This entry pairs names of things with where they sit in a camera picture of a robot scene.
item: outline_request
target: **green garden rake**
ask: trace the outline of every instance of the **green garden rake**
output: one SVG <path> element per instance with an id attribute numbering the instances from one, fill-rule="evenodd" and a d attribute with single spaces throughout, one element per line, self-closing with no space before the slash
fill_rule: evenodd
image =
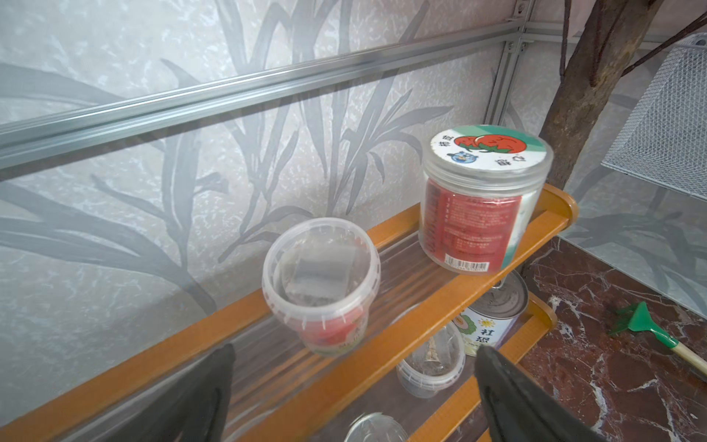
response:
<path id="1" fill-rule="evenodd" d="M 617 321 L 612 331 L 609 332 L 610 336 L 617 335 L 624 330 L 630 330 L 632 332 L 653 332 L 655 337 L 658 338 L 667 348 L 671 349 L 678 356 L 683 358 L 685 361 L 689 362 L 694 368 L 697 368 L 707 376 L 707 361 L 702 359 L 694 351 L 687 348 L 684 344 L 681 344 L 677 339 L 670 336 L 668 332 L 658 327 L 658 324 L 653 322 L 650 318 L 650 313 L 648 312 L 648 306 L 645 302 L 638 304 L 631 304 L 626 308 L 618 310 L 620 318 Z"/>

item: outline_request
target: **wall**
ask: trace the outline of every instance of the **wall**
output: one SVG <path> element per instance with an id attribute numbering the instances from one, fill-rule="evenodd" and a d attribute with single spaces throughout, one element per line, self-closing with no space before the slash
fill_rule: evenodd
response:
<path id="1" fill-rule="evenodd" d="M 561 21 L 562 4 L 541 0 L 533 20 Z M 705 0 L 666 0 L 650 32 L 672 35 L 705 10 Z M 539 133 L 559 85 L 559 48 L 548 42 L 527 47 L 506 124 Z M 561 235 L 707 317 L 707 204 L 600 165 L 665 56 L 638 67 L 614 90 L 565 187 L 579 202 L 580 218 Z"/>
<path id="2" fill-rule="evenodd" d="M 513 3 L 4 2 L 0 122 L 501 23 Z M 482 121 L 500 53 L 4 171 L 0 424 L 256 289 L 289 226 L 370 228 L 418 202 L 422 143 Z"/>

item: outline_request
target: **red marble surface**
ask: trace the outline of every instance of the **red marble surface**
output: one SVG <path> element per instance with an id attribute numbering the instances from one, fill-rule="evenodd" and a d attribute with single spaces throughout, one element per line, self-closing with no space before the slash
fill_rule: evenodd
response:
<path id="1" fill-rule="evenodd" d="M 528 263 L 530 290 L 559 319 L 521 361 L 538 383 L 609 441 L 707 442 L 707 380 L 649 332 L 607 335 L 617 308 L 645 301 L 707 358 L 707 321 L 559 238 Z"/>

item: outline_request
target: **metal frame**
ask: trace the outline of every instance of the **metal frame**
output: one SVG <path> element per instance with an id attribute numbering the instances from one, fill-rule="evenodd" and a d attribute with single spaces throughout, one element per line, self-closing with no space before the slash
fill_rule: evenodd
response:
<path id="1" fill-rule="evenodd" d="M 520 35 L 515 40 L 507 41 L 506 46 L 503 48 L 501 61 L 498 64 L 498 72 L 496 73 L 496 81 L 493 83 L 491 97 L 489 98 L 489 106 L 486 108 L 485 124 L 500 124 L 503 114 L 506 112 L 508 94 L 513 84 L 518 57 L 526 45 L 522 41 L 523 33 L 530 24 L 529 20 L 534 7 L 535 0 L 517 0 L 515 2 L 511 20 L 520 24 Z"/>
<path id="2" fill-rule="evenodd" d="M 484 118 L 487 124 L 500 124 L 518 58 L 527 44 L 561 41 L 562 24 L 530 22 L 534 3 L 518 0 L 508 23 L 0 125 L 0 169 L 504 42 Z M 578 40 L 571 37 L 569 42 Z M 663 36 L 648 35 L 641 49 L 653 49 L 663 41 Z"/>

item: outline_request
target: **tin can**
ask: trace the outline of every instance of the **tin can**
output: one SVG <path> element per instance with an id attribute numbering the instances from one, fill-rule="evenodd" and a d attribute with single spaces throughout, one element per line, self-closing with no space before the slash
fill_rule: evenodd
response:
<path id="1" fill-rule="evenodd" d="M 462 333 L 464 352 L 476 356 L 481 345 L 497 347 L 528 307 L 528 289 L 514 270 L 493 289 L 465 308 L 454 324 Z"/>
<path id="2" fill-rule="evenodd" d="M 420 244 L 457 273 L 496 273 L 513 260 L 552 164 L 550 146 L 507 127 L 462 126 L 423 150 Z"/>

